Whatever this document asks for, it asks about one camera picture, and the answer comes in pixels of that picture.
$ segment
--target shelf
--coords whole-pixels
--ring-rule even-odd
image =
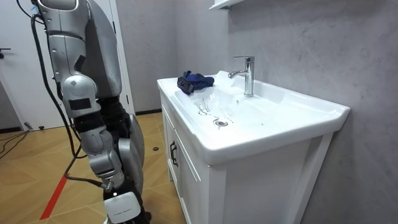
[[[215,0],[214,5],[212,5],[209,9],[216,10],[216,9],[227,9],[233,4],[239,3],[244,0]]]

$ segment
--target sink basin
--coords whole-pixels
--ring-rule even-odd
[[[208,164],[333,133],[349,113],[347,106],[259,81],[254,97],[246,98],[244,77],[229,79],[224,71],[212,77],[214,87],[190,96],[177,87],[176,78],[158,80],[177,117],[205,149]]]

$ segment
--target chrome faucet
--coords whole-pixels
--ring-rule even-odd
[[[228,73],[229,78],[235,78],[237,75],[244,75],[244,96],[252,97],[254,86],[254,56],[240,56],[234,58],[245,59],[245,70]]]

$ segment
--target faucet handle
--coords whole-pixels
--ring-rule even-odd
[[[255,56],[236,56],[233,58],[244,58],[246,63],[254,62]]]

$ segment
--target baseboard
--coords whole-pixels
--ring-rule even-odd
[[[21,127],[0,129],[0,134],[22,131]]]
[[[154,109],[154,110],[147,110],[147,111],[137,111],[136,116],[151,114],[151,113],[161,113],[162,109]]]

